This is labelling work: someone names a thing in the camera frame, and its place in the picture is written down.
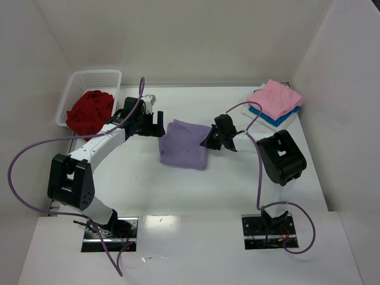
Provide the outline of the purple t shirt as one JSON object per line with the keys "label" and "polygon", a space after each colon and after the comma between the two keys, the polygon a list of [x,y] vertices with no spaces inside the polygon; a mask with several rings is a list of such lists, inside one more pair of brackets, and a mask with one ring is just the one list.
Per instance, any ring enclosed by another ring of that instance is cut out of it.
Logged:
{"label": "purple t shirt", "polygon": [[205,125],[173,120],[167,132],[158,139],[160,163],[184,169],[205,170],[207,148],[201,145],[211,128]]}

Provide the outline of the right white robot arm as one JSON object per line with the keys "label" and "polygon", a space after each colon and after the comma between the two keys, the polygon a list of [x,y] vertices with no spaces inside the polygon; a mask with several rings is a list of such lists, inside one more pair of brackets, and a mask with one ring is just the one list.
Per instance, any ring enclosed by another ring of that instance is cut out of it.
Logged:
{"label": "right white robot arm", "polygon": [[289,207],[305,210],[289,201],[289,193],[306,169],[305,156],[285,129],[268,137],[255,138],[247,129],[238,131],[232,118],[223,114],[214,119],[210,132],[200,143],[211,150],[222,147],[238,152],[248,151],[258,156],[259,178],[256,208],[261,223],[267,229],[281,226],[289,215]]}

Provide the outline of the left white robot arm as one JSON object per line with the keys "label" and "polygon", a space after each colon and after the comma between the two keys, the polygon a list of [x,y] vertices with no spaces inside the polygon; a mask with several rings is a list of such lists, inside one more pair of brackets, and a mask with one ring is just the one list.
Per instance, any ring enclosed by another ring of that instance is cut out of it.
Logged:
{"label": "left white robot arm", "polygon": [[57,154],[50,167],[48,197],[78,210],[110,237],[126,230],[129,224],[119,220],[117,212],[96,197],[93,172],[131,136],[162,137],[165,134],[163,112],[158,111],[157,120],[153,120],[155,102],[156,97],[150,94],[141,99],[127,97],[123,108],[106,121],[98,137],[68,155]]}

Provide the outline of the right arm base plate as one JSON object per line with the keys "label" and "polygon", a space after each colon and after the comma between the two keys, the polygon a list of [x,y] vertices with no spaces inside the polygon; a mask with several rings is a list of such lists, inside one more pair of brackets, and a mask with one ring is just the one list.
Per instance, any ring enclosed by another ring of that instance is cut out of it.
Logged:
{"label": "right arm base plate", "polygon": [[287,248],[299,247],[291,214],[272,229],[264,226],[259,214],[242,216],[242,227],[246,250],[281,249],[284,242]]}

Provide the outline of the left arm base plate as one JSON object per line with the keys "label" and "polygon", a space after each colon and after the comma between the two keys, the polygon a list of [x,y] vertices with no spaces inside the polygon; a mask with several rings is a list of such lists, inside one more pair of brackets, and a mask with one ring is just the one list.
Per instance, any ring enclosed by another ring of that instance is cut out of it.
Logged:
{"label": "left arm base plate", "polygon": [[84,226],[84,236],[81,245],[81,252],[104,252],[100,236],[109,252],[119,252],[124,246],[124,251],[135,252],[137,247],[138,218],[137,217],[120,217],[121,228],[116,233],[108,232],[99,227],[100,235],[96,232],[93,225],[89,222],[86,224],[79,222]]}

